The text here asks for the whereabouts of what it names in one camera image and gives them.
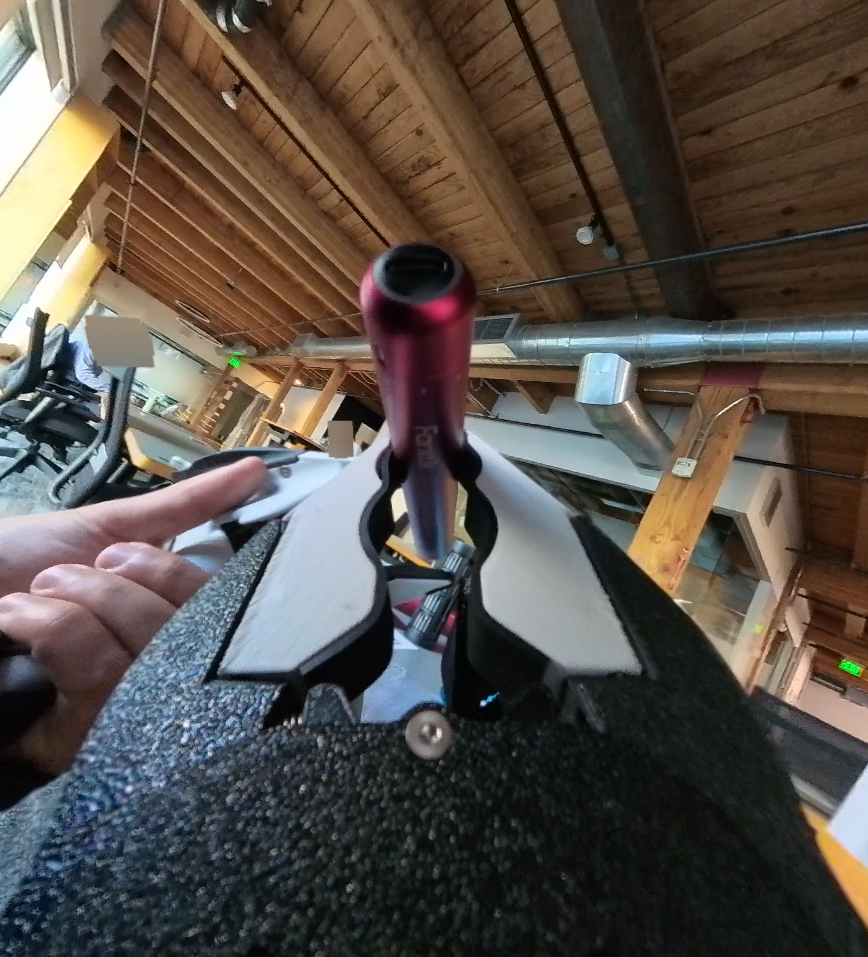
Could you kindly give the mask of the orange cardboard box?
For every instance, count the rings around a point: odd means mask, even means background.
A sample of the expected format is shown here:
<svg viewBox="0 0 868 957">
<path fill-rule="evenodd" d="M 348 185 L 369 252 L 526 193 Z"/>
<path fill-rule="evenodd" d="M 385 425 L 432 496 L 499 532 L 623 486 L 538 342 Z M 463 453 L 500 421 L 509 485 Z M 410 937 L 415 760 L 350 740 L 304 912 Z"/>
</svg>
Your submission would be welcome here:
<svg viewBox="0 0 868 957">
<path fill-rule="evenodd" d="M 791 779 L 825 863 L 868 929 L 868 867 L 840 844 L 831 831 L 860 774 L 868 765 L 868 743 L 828 729 L 808 736 Z"/>
</svg>

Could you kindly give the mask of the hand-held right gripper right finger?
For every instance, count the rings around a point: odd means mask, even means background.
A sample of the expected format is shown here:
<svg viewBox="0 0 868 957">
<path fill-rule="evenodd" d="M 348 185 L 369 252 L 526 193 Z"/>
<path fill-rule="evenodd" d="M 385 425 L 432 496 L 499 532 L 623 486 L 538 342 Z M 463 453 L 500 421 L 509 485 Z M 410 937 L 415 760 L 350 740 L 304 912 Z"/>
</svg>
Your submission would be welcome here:
<svg viewBox="0 0 868 957">
<path fill-rule="evenodd" d="M 464 659 L 501 713 L 557 711 L 570 682 L 643 676 L 569 510 L 478 437 L 460 465 L 474 545 Z"/>
</svg>

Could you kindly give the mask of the dark large ceiling pipe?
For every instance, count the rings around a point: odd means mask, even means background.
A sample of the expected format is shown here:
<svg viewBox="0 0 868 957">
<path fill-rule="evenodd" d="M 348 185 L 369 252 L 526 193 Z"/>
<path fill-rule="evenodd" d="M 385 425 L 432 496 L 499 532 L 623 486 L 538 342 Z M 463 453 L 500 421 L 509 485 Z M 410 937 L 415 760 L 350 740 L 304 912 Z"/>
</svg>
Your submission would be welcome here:
<svg viewBox="0 0 868 957">
<path fill-rule="evenodd" d="M 557 6 L 647 257 L 702 253 L 703 234 L 644 3 Z"/>
</svg>

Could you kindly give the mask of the wooden support post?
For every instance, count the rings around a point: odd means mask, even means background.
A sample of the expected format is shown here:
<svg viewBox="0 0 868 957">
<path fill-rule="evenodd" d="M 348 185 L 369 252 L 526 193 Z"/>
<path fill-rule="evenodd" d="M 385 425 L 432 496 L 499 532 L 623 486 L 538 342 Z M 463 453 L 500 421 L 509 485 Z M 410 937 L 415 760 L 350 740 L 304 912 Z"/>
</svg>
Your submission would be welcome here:
<svg viewBox="0 0 868 957">
<path fill-rule="evenodd" d="M 671 461 L 627 550 L 633 562 L 673 597 L 761 400 L 748 388 L 700 389 Z"/>
</svg>

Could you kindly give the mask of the black office chair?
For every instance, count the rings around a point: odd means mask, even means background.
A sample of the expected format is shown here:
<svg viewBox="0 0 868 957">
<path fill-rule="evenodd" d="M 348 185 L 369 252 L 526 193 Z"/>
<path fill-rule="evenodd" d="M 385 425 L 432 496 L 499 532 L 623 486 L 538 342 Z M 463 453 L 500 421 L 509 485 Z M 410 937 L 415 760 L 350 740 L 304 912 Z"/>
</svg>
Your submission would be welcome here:
<svg viewBox="0 0 868 957">
<path fill-rule="evenodd" d="M 8 370 L 0 391 L 0 485 L 12 475 L 36 468 L 57 479 L 72 449 L 86 450 L 97 437 L 100 416 L 90 393 L 63 378 L 69 329 L 50 326 L 36 308 L 29 325 L 27 352 Z"/>
<path fill-rule="evenodd" d="M 117 368 L 109 392 L 107 411 L 96 435 L 46 490 L 58 509 L 74 509 L 99 500 L 128 467 L 125 433 L 129 422 L 132 386 L 137 370 Z"/>
</svg>

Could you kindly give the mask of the silver ventilation duct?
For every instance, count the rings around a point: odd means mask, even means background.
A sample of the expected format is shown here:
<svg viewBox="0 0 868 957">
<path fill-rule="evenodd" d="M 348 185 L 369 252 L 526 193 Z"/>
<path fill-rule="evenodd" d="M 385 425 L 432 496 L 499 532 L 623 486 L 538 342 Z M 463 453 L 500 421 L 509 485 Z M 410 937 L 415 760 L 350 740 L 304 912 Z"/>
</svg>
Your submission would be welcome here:
<svg viewBox="0 0 868 957">
<path fill-rule="evenodd" d="M 560 325 L 523 325 L 512 316 L 477 319 L 472 372 L 487 366 L 576 367 L 580 403 L 619 408 L 596 425 L 636 468 L 659 472 L 672 446 L 628 397 L 639 369 L 675 365 L 868 366 L 868 314 L 728 319 L 610 319 Z"/>
</svg>

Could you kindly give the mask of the magenta electric screwdriver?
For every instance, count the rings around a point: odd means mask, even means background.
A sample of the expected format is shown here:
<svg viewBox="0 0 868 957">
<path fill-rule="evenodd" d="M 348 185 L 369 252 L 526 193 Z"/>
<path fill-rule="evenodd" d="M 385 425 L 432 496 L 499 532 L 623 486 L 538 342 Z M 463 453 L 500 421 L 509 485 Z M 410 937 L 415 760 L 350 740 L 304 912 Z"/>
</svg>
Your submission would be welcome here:
<svg viewBox="0 0 868 957">
<path fill-rule="evenodd" d="M 360 306 L 417 552 L 452 543 L 476 293 L 464 265 L 422 242 L 393 246 L 360 284 Z"/>
</svg>

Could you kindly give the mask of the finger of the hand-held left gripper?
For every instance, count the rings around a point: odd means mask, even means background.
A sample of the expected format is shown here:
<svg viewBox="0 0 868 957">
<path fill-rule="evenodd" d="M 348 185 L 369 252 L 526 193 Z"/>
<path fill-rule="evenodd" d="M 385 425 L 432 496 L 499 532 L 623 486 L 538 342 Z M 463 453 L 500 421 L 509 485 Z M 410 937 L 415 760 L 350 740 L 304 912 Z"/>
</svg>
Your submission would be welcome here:
<svg viewBox="0 0 868 957">
<path fill-rule="evenodd" d="M 350 463 L 350 458 L 294 458 L 291 462 L 273 464 L 267 469 L 264 490 L 242 506 L 242 523 L 284 517 Z"/>
<path fill-rule="evenodd" d="M 175 472 L 175 482 L 192 479 L 213 470 L 227 467 L 240 461 L 260 461 L 266 469 L 272 470 L 296 464 L 301 451 L 279 446 L 244 447 L 219 451 L 202 457 L 191 465 Z"/>
</svg>

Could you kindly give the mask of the thin black ceiling pipe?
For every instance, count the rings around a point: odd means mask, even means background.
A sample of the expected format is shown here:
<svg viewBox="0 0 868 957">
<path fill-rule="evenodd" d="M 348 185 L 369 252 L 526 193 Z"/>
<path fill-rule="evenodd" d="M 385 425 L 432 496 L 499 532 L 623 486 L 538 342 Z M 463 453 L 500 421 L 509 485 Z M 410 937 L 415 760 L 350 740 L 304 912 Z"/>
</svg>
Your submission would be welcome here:
<svg viewBox="0 0 868 957">
<path fill-rule="evenodd" d="M 594 270 L 562 274 L 537 280 L 496 285 L 479 290 L 480 296 L 511 295 L 526 291 L 537 291 L 560 285 L 574 285 L 598 279 L 627 276 L 643 271 L 656 271 L 674 266 L 705 264 L 718 259 L 742 257 L 746 255 L 771 252 L 777 249 L 806 245 L 814 242 L 832 241 L 868 234 L 868 219 L 823 227 L 803 233 L 791 233 L 771 236 L 759 240 L 709 248 L 702 251 L 680 254 L 678 256 L 658 257 L 627 262 L 622 265 L 607 266 Z"/>
</svg>

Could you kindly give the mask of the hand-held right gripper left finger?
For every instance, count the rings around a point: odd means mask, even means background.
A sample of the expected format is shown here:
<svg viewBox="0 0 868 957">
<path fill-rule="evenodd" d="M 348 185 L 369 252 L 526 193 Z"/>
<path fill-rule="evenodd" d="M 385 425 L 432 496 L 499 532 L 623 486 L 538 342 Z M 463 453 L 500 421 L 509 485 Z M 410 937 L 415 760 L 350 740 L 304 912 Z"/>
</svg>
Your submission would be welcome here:
<svg viewBox="0 0 868 957">
<path fill-rule="evenodd" d="M 391 525 L 389 437 L 287 516 L 249 600 L 237 616 L 216 676 L 284 684 L 298 702 L 333 684 L 357 700 L 393 650 L 393 618 L 380 563 Z"/>
</svg>

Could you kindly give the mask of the person's left hand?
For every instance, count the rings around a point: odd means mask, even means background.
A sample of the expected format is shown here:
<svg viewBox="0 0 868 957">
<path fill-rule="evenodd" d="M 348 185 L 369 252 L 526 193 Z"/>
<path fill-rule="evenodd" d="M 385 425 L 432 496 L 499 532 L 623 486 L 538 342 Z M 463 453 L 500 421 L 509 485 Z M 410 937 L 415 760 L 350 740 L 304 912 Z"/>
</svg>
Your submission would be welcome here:
<svg viewBox="0 0 868 957">
<path fill-rule="evenodd" d="M 153 493 L 0 520 L 0 632 L 58 692 L 12 757 L 50 778 L 69 769 L 127 669 L 209 580 L 165 544 L 268 483 L 252 458 Z"/>
</svg>

